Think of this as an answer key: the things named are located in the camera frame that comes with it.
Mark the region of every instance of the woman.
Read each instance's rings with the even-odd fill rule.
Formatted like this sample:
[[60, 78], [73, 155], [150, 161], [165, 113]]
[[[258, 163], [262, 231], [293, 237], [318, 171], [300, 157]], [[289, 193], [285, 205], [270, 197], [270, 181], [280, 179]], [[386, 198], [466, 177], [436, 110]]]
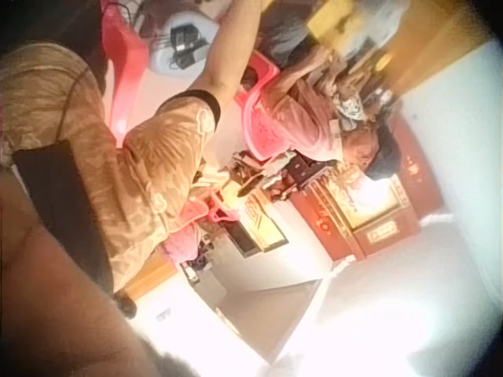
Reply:
[[326, 64], [330, 56], [327, 49], [314, 47], [264, 89], [264, 106], [277, 130], [306, 157], [351, 163], [372, 179], [390, 177], [399, 168], [398, 145], [387, 127], [367, 120], [352, 79], [336, 81], [343, 69], [340, 60], [332, 62], [329, 78], [319, 91], [303, 78]]

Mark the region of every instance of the cable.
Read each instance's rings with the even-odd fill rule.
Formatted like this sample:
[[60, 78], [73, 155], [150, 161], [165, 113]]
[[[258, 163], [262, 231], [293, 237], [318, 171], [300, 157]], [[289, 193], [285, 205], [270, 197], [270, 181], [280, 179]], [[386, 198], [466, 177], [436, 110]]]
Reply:
[[131, 16], [131, 11], [129, 10], [129, 8], [126, 5], [124, 5], [124, 4], [120, 3], [120, 2], [107, 2], [107, 5], [105, 5], [105, 8], [103, 9], [103, 16], [106, 14], [107, 8], [110, 5], [117, 5], [120, 8], [125, 9], [126, 12], [127, 12], [127, 18], [129, 20], [129, 25], [130, 25], [130, 27], [133, 26], [133, 17]]
[[[111, 5], [117, 5], [121, 8], [126, 9], [127, 11], [127, 16], [129, 18], [129, 25], [132, 25], [132, 18], [131, 18], [131, 12], [127, 6], [124, 4], [121, 4], [120, 2], [107, 2], [107, 5], [105, 5], [105, 8], [103, 9], [103, 13], [101, 14], [101, 22], [103, 22], [103, 18], [105, 17], [105, 14], [107, 12], [107, 9]], [[77, 84], [80, 82], [81, 78], [84, 77], [84, 75], [90, 71], [89, 65], [87, 65], [82, 72], [79, 73], [79, 75], [75, 78], [73, 81], [72, 85], [70, 86], [70, 90], [68, 91], [68, 94], [66, 96], [66, 99], [64, 100], [64, 105], [63, 105], [63, 111], [61, 112], [61, 117], [60, 117], [60, 122], [57, 125], [56, 129], [56, 140], [60, 140], [61, 136], [61, 131], [63, 130], [63, 125], [64, 125], [64, 118], [66, 117], [66, 113], [68, 112], [68, 108], [70, 107], [70, 102], [72, 100], [72, 94], [75, 91], [75, 88], [77, 87]]]
[[66, 99], [64, 100], [64, 105], [63, 105], [63, 110], [61, 112], [61, 118], [60, 122], [57, 125], [56, 129], [56, 141], [60, 140], [60, 135], [61, 131], [63, 130], [63, 124], [64, 124], [64, 118], [66, 117], [66, 113], [68, 111], [68, 108], [70, 107], [70, 101], [72, 99], [72, 94], [77, 87], [77, 84], [79, 83], [80, 79], [84, 77], [84, 75], [90, 70], [89, 66], [85, 67], [82, 72], [79, 73], [79, 75], [73, 80], [72, 86], [70, 86], [70, 90], [68, 91], [68, 94], [66, 96]]

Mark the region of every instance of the pink plastic chair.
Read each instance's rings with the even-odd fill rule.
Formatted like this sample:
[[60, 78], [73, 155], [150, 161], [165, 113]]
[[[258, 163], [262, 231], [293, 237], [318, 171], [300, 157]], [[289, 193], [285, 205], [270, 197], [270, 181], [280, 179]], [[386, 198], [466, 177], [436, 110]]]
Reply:
[[290, 148], [289, 143], [275, 132], [274, 121], [260, 103], [263, 87], [276, 77], [279, 69], [256, 51], [251, 55], [249, 65], [256, 70], [259, 81], [248, 93], [241, 90], [236, 95], [236, 102], [243, 109], [243, 134], [250, 152], [258, 161], [266, 161]]
[[110, 111], [110, 130], [122, 147], [129, 130], [128, 119], [138, 87], [149, 62], [149, 49], [130, 28], [115, 4], [101, 0], [102, 43], [114, 67], [114, 90]]
[[182, 212], [173, 221], [170, 221], [170, 231], [177, 232], [184, 229], [187, 225], [207, 216], [210, 212], [210, 207], [201, 199], [189, 198]]
[[211, 190], [211, 209], [207, 214], [210, 221], [221, 222], [221, 221], [237, 221], [239, 220], [239, 212], [228, 207], [221, 196], [215, 191]]

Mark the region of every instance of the pink clothing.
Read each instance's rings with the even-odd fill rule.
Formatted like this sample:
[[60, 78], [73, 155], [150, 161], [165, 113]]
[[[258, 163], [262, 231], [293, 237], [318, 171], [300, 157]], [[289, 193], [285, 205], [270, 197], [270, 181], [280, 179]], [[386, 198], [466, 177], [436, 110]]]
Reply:
[[304, 80], [298, 80], [269, 113], [276, 130], [306, 157], [315, 161], [342, 159], [336, 108]]

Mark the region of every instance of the charger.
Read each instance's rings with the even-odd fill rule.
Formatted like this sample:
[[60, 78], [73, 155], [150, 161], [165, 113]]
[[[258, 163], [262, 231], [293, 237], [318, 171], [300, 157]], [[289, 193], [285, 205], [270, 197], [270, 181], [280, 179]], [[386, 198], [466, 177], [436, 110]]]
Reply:
[[186, 24], [171, 29], [171, 47], [174, 51], [180, 53], [193, 49], [197, 42], [200, 40], [200, 32], [192, 24]]

